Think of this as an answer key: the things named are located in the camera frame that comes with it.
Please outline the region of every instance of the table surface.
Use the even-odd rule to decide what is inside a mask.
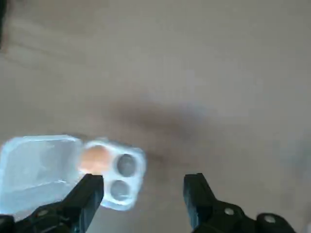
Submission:
[[[311,4],[21,0],[0,55],[0,140],[107,136],[147,153],[129,212],[89,232],[190,232],[186,173],[255,217],[310,221]]]

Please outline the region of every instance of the plastic egg carton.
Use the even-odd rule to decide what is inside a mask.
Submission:
[[[105,147],[112,156],[112,166],[103,172],[104,198],[101,205],[115,210],[128,210],[136,202],[146,170],[144,152],[116,141],[100,138],[85,144],[85,149]]]
[[[0,155],[0,214],[22,219],[40,205],[60,201],[82,178],[79,169],[85,149],[103,146],[112,163],[103,172],[102,206],[128,210],[136,202],[146,170],[139,148],[106,138],[83,142],[69,135],[16,137]]]

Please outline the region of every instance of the light brown surface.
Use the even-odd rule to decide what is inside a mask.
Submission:
[[[130,212],[89,232],[190,232],[187,172],[254,217],[310,220],[307,0],[25,0],[0,56],[0,139],[108,136],[143,148]]]

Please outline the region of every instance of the clear plastic container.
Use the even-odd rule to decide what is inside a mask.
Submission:
[[[82,152],[103,146],[112,155],[103,172],[102,206],[127,210],[137,199],[146,169],[139,148],[100,138],[85,145],[69,135],[25,136],[6,142],[0,157],[0,213],[25,217],[36,207],[62,200],[79,182]]]

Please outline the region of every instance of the egg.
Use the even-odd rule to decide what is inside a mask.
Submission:
[[[103,146],[94,146],[83,152],[79,169],[85,174],[102,175],[109,170],[111,160],[109,150]]]

